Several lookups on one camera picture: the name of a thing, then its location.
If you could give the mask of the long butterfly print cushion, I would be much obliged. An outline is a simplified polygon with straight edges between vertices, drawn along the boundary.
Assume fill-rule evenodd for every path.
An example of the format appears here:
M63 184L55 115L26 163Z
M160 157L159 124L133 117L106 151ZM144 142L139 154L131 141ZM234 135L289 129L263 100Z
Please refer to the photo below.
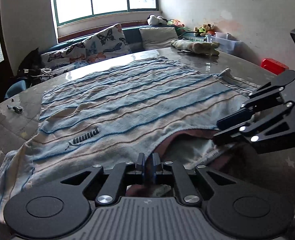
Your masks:
M44 67L51 70L52 76L58 76L88 65L86 48L83 42L41 54L41 59Z

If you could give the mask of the grey white plain pillow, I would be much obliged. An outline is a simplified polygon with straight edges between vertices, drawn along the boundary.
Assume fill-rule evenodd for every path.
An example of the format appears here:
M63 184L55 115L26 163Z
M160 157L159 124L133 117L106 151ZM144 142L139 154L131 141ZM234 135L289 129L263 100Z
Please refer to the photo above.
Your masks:
M145 50L171 47L171 42L178 39L174 27L148 27L139 29Z

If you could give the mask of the upright butterfly print pillow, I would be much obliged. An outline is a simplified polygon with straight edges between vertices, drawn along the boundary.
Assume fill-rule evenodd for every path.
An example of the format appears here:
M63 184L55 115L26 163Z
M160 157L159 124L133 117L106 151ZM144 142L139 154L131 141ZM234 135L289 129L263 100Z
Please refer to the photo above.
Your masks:
M120 23L86 38L83 44L89 64L132 53Z

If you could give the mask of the brown monkey plush toy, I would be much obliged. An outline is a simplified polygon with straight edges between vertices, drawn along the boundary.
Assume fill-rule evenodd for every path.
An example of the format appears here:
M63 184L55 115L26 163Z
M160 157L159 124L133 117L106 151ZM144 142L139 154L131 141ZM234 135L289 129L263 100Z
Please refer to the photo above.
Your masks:
M206 35L214 35L215 34L215 26L214 24L208 23L203 24L200 27L194 27L194 35L196 37L205 37Z

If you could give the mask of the clear plastic storage bin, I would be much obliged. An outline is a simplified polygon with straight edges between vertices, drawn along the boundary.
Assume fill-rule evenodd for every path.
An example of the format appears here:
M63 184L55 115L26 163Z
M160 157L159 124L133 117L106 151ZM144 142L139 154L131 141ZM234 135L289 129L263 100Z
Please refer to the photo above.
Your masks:
M243 42L237 40L230 33L215 32L215 35L211 37L212 42L219 43L218 49L227 54L237 56L241 51Z

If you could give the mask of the red plastic stool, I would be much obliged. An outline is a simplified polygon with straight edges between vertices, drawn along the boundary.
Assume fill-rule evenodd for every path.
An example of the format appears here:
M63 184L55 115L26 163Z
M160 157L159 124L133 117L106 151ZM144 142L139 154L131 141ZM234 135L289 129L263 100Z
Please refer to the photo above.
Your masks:
M283 73L286 70L289 70L289 67L286 66L285 64L276 61L275 59L272 58L265 58L261 62L261 68L275 74L279 75Z

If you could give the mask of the black white plush toy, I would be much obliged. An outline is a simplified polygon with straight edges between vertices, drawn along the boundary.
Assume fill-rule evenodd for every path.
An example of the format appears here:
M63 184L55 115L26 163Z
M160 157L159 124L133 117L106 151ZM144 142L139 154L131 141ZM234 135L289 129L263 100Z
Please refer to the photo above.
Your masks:
M147 18L148 25L167 25L167 22L168 20L163 18L162 16L150 15Z

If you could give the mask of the small black marker pen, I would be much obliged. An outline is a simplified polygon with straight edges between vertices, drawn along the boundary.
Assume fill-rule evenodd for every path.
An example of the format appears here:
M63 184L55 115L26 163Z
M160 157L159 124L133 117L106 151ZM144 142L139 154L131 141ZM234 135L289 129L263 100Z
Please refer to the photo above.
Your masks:
M7 108L10 109L10 110L13 110L17 114L21 114L22 111L23 111L22 107L17 107L17 106L7 105Z

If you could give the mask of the black bag on sofa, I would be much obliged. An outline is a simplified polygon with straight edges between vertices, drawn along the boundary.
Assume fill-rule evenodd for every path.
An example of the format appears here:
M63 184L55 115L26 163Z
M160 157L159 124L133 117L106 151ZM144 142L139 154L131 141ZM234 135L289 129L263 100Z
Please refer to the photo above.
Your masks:
M41 74L41 68L43 67L42 58L39 54L39 49L32 50L20 63L17 76L37 76Z

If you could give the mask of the folded yellow pastel blanket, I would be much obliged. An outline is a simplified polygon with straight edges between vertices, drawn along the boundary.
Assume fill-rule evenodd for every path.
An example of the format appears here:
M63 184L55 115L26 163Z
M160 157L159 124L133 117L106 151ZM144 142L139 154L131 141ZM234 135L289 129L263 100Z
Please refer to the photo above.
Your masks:
M194 54L218 56L219 43L217 42L194 42L190 40L175 39L171 41L171 45L179 50L190 51Z

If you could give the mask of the blue striped knit garment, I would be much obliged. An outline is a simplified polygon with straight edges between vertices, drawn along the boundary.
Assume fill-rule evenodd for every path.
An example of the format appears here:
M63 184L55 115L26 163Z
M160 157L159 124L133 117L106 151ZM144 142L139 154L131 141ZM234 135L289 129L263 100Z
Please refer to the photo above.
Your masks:
M210 163L226 151L212 142L217 120L257 88L230 69L203 74L158 56L46 91L36 135L0 167L0 222L11 197L94 164L154 152L187 168Z

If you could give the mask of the blue plastic chair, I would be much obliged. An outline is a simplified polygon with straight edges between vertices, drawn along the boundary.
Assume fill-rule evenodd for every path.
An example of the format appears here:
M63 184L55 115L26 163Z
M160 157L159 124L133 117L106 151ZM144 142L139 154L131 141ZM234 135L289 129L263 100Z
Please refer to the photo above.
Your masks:
M10 88L7 90L4 99L7 100L11 98L12 96L15 96L16 94L19 94L20 92L26 90L26 82L24 80L17 81L13 85L10 86Z

